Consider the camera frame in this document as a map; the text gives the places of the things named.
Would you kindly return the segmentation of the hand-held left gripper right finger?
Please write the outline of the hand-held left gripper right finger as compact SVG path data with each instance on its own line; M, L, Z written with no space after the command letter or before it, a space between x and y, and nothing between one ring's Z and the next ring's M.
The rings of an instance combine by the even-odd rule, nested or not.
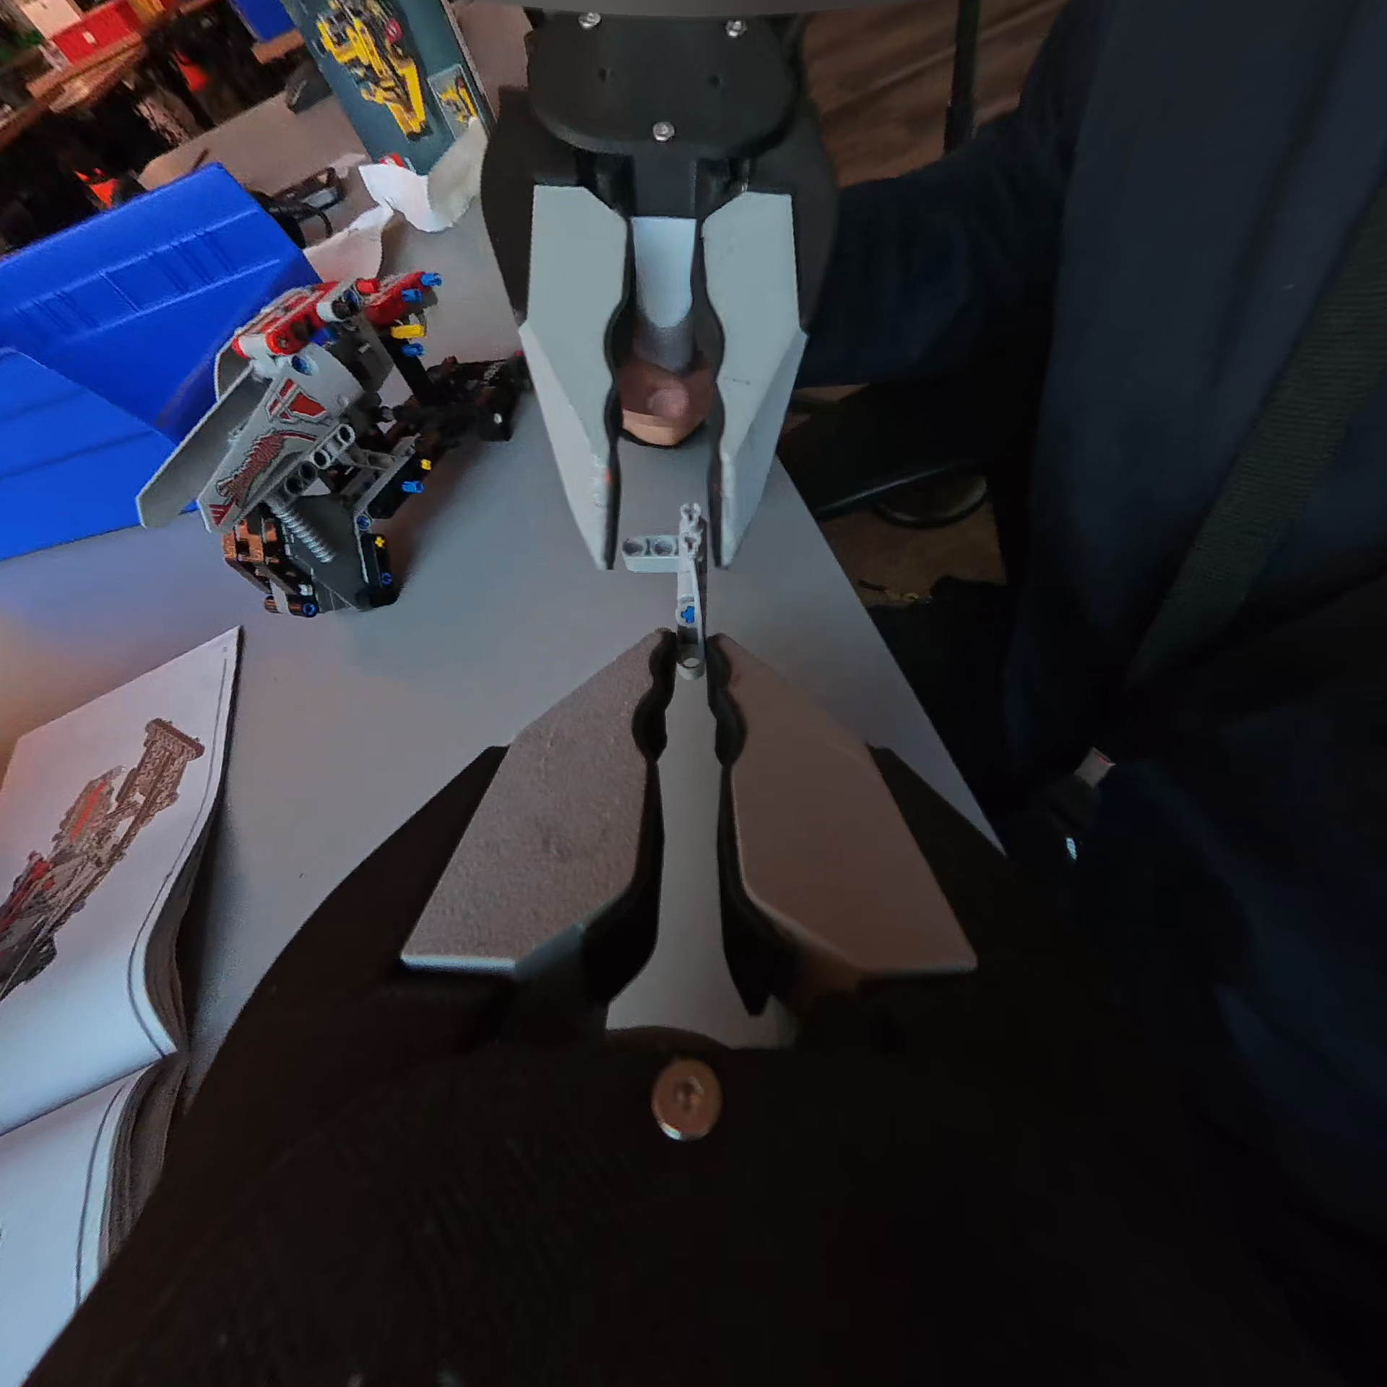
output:
M705 649L721 948L758 1016L977 970L873 750L728 636Z

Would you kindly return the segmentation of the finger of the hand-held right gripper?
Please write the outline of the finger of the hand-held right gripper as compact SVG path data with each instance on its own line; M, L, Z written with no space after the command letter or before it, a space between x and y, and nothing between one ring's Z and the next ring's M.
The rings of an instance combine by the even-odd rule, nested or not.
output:
M629 298L627 222L583 185L537 185L518 335L583 545L616 562L619 398L611 337Z
M792 200L746 192L702 231L705 298L721 334L715 370L720 423L708 476L715 565L735 563L774 463L801 365Z

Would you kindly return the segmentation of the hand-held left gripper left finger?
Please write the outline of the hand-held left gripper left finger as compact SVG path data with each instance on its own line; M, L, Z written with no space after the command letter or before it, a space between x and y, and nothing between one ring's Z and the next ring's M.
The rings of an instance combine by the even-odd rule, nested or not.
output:
M657 935L667 707L655 629L513 737L403 963L612 1003Z

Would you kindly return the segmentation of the grey lego beam assembly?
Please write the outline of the grey lego beam assembly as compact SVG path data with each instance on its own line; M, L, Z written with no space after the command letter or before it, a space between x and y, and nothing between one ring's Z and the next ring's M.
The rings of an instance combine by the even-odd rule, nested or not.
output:
M687 681L702 679L705 674L705 519L700 504L682 504L675 532L629 537L619 547L619 555L631 573L674 577L675 667Z

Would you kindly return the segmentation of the person's right forearm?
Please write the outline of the person's right forearm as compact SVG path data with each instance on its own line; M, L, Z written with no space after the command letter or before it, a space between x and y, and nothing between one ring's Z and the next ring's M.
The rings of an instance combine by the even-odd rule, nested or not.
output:
M1038 354L1081 111L1027 91L996 132L844 190L801 388L967 377Z

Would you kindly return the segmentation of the yellow vehicle lego box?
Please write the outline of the yellow vehicle lego box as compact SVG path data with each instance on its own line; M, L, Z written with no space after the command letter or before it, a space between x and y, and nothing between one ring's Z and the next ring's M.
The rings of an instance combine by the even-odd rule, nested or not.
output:
M446 2L284 2L373 162L429 174L466 137L487 142L492 104Z

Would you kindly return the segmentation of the partly built lego truck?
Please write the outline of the partly built lego truck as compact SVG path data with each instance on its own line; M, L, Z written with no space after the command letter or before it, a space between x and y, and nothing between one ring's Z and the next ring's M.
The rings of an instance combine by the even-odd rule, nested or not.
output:
M269 613L393 605L381 524L467 440L505 443L532 385L520 352L424 364L436 273L314 283L243 324L213 406L135 497L140 527L193 509Z

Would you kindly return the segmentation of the open lego instruction booklet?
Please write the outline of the open lego instruction booklet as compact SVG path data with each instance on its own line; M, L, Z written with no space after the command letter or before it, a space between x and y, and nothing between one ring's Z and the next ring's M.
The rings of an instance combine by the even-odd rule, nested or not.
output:
M185 1075L180 927L238 694L229 629L13 748L3 781L3 1305L74 1310L162 1163Z

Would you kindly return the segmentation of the person's right hand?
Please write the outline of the person's right hand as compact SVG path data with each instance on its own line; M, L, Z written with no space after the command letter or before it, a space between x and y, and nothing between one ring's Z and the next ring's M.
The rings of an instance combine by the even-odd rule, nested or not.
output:
M713 375L705 364L674 373L632 357L616 372L621 426L646 446L674 448L707 420Z

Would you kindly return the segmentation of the crumpled white paper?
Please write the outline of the crumpled white paper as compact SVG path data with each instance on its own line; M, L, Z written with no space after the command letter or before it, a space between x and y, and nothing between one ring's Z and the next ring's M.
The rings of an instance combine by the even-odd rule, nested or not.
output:
M456 227L479 195L487 147L487 134L469 127L424 175L386 160L343 169L348 193L361 192L370 203L342 231L304 251L314 274L324 283L375 279L390 230L409 225L441 235Z

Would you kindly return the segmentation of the black pole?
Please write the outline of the black pole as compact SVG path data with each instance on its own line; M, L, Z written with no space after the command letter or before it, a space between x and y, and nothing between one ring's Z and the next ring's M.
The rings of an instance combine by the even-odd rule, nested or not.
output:
M977 129L977 66L982 2L958 2L953 32L943 152L969 144Z

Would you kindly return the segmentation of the large blue plastic bin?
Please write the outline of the large blue plastic bin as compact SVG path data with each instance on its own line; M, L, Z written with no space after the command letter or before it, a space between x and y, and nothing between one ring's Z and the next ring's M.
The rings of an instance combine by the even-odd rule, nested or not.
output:
M3 562L135 527L135 497L215 403L223 345L317 281L219 165L2 264Z

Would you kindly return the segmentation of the person's dark blue clothing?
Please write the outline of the person's dark blue clothing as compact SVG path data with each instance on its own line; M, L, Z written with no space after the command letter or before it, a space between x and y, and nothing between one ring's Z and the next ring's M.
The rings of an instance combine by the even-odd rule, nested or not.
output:
M1068 4L1019 99L1081 118L1014 776L1111 763L1076 922L1344 1384L1384 1384L1384 60L1384 4Z

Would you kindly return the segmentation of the red storage bin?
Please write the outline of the red storage bin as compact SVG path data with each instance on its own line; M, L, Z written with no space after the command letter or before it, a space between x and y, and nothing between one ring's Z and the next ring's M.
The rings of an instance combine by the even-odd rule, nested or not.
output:
M64 25L48 43L63 56L66 65L81 65L109 53L130 37L132 30L120 5L104 5L87 12L77 22Z

